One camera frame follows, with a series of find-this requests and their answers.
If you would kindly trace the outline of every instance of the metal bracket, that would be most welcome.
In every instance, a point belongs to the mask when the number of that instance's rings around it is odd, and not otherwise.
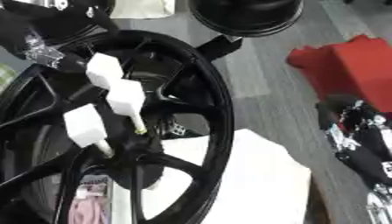
[[[197,47],[197,50],[209,60],[217,60],[242,47],[242,38],[220,35]]]

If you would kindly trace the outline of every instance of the black and white fabric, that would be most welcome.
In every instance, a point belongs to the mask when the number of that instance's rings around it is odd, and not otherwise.
[[[316,106],[320,128],[335,156],[365,182],[392,186],[391,121],[369,103],[351,95],[328,95]]]

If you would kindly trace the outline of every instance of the wheel spoke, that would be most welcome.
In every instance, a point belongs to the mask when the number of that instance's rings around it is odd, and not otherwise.
[[[173,92],[173,89],[179,84],[179,82],[184,79],[189,74],[190,68],[194,65],[195,58],[191,58],[185,64],[182,64],[174,73],[174,75],[163,85],[162,93],[163,95],[169,95]]]
[[[135,163],[129,172],[131,218],[133,224],[139,224],[145,221],[142,207],[143,170]]]
[[[73,158],[70,166],[63,171],[59,186],[59,196],[53,216],[54,224],[68,223],[68,212],[74,200],[79,182],[83,177],[83,168],[87,166],[90,150],[85,149]]]
[[[103,95],[105,91],[107,90],[95,87],[93,84],[88,83],[68,98],[68,101],[65,103],[62,111],[67,112],[72,109],[77,109],[78,107],[91,103],[91,99],[100,99],[99,96]]]
[[[221,109],[211,105],[193,105],[178,98],[169,98],[163,96],[161,88],[157,91],[157,99],[147,103],[142,109],[143,116],[156,114],[173,115],[173,114],[198,114],[204,116],[208,121],[212,121],[221,113]]]
[[[36,180],[62,172],[64,166],[67,165],[67,162],[76,155],[75,150],[69,150],[56,158],[53,158],[41,165],[37,165],[29,171],[21,173],[16,177],[3,182],[0,184],[0,200],[6,200],[9,197],[12,197],[24,186],[27,186]]]
[[[147,45],[148,43],[150,43],[151,40],[149,38],[144,38],[139,45],[137,45],[135,47],[135,49],[132,50],[133,54],[135,52],[140,51],[145,45]],[[126,55],[128,56],[127,59],[125,59],[122,63],[121,63],[121,67],[122,70],[124,71],[124,76],[123,78],[126,80],[131,79],[132,77],[132,73],[135,70],[135,64],[136,64],[136,60],[133,56],[129,56],[128,54]]]
[[[182,172],[188,173],[195,180],[202,178],[205,174],[205,171],[201,166],[164,153],[146,154],[140,157],[140,162],[146,165],[162,165],[176,170],[180,170]]]
[[[52,97],[52,103],[45,107],[31,112],[27,115],[21,115],[17,118],[9,120],[8,122],[0,123],[0,133],[10,133],[12,130],[17,129],[21,126],[31,125],[35,123],[44,123],[51,118],[51,116],[56,115],[60,111],[60,97],[53,90],[52,86],[48,81],[39,74],[37,76],[43,83],[44,87],[47,89],[48,93]]]

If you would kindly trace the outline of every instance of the white sticker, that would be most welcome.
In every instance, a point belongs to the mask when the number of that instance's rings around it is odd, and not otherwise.
[[[392,162],[383,162],[382,169],[387,174],[387,176],[392,179]]]

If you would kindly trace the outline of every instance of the pink cloth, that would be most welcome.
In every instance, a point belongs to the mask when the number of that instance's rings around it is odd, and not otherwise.
[[[68,214],[68,224],[106,224],[104,205],[103,197],[74,199]]]

